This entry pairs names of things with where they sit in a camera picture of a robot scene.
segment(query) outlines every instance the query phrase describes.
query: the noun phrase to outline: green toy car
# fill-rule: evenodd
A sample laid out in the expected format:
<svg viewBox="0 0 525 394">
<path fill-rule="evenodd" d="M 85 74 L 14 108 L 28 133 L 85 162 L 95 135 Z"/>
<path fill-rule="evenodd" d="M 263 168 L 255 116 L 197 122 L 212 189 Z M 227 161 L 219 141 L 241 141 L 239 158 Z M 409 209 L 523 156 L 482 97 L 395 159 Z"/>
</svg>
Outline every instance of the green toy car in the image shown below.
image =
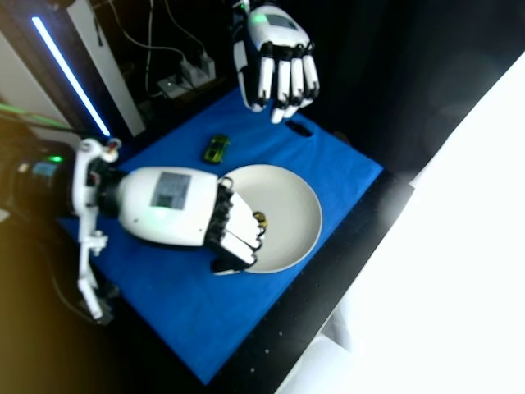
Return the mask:
<svg viewBox="0 0 525 394">
<path fill-rule="evenodd" d="M 208 163 L 222 163 L 222 158 L 226 152 L 226 146 L 230 144 L 230 139 L 227 135 L 217 134 L 214 135 L 210 141 L 210 145 L 204 153 L 204 161 Z"/>
</svg>

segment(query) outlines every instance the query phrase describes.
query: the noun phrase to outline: plate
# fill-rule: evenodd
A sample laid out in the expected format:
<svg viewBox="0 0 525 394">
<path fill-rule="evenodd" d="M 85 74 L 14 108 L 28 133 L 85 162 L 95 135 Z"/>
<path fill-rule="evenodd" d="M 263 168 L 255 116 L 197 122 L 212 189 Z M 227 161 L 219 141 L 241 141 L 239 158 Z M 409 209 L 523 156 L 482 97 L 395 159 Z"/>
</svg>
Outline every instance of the plate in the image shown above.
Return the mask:
<svg viewBox="0 0 525 394">
<path fill-rule="evenodd" d="M 303 178 L 281 167 L 254 165 L 226 174 L 233 190 L 254 211 L 265 214 L 268 227 L 258 261 L 246 271 L 276 273 L 293 267 L 313 249 L 321 235 L 322 210 Z"/>
</svg>

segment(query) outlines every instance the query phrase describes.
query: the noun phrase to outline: robotic arm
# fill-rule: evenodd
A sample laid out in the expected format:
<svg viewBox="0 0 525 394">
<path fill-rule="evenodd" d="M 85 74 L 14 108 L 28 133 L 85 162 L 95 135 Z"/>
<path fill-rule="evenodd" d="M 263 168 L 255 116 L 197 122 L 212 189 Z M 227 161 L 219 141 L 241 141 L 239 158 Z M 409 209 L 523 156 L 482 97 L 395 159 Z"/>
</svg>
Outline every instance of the robotic arm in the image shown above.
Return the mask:
<svg viewBox="0 0 525 394">
<path fill-rule="evenodd" d="M 313 43 L 279 7 L 252 4 L 256 2 L 241 0 L 233 5 L 233 54 L 240 90 L 244 105 L 254 112 L 261 112 L 275 92 L 272 123 L 280 123 L 319 95 Z"/>
<path fill-rule="evenodd" d="M 120 141 L 102 146 L 83 140 L 76 155 L 72 200 L 80 218 L 78 287 L 93 318 L 103 316 L 89 266 L 107 236 L 96 229 L 97 216 L 118 217 L 138 238 L 166 245 L 206 245 L 219 255 L 215 274 L 236 273 L 257 262 L 263 245 L 264 215 L 254 214 L 235 193 L 229 178 L 182 167 L 144 167 L 130 174 L 111 168 Z"/>
</svg>

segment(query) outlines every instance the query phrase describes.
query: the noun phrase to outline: blue cloth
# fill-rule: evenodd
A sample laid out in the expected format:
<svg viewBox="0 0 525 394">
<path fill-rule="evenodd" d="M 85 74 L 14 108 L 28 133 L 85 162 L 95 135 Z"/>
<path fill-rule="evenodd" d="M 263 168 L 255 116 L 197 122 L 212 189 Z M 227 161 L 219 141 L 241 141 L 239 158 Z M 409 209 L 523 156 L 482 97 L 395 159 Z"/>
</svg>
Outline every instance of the blue cloth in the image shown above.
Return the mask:
<svg viewBox="0 0 525 394">
<path fill-rule="evenodd" d="M 211 251 L 147 244 L 128 235 L 116 220 L 99 219 L 98 228 L 109 235 L 109 242 L 94 262 L 205 384 L 381 172 L 378 164 L 311 121 L 299 114 L 294 119 L 313 136 L 299 136 L 284 124 L 271 125 L 268 113 L 247 111 L 236 90 L 121 167 L 192 167 L 222 176 L 249 164 L 273 164 L 295 172 L 317 193 L 323 227 L 313 252 L 293 268 L 267 275 L 213 276 Z M 215 134 L 231 140 L 220 165 L 202 160 Z M 76 236 L 77 223 L 64 224 Z"/>
</svg>

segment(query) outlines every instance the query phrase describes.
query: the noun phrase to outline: green led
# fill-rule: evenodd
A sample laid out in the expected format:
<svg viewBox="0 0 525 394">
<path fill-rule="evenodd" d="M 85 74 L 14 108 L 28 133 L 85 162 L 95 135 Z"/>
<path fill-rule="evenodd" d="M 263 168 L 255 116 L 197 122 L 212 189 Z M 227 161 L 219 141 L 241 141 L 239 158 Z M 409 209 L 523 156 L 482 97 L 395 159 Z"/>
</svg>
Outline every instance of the green led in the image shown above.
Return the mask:
<svg viewBox="0 0 525 394">
<path fill-rule="evenodd" d="M 62 158 L 62 156 L 49 156 L 48 160 L 54 163 L 61 163 L 64 159 Z"/>
<path fill-rule="evenodd" d="M 266 15 L 258 14 L 258 15 L 252 16 L 252 23 L 264 23 L 264 22 L 268 22 Z"/>
</svg>

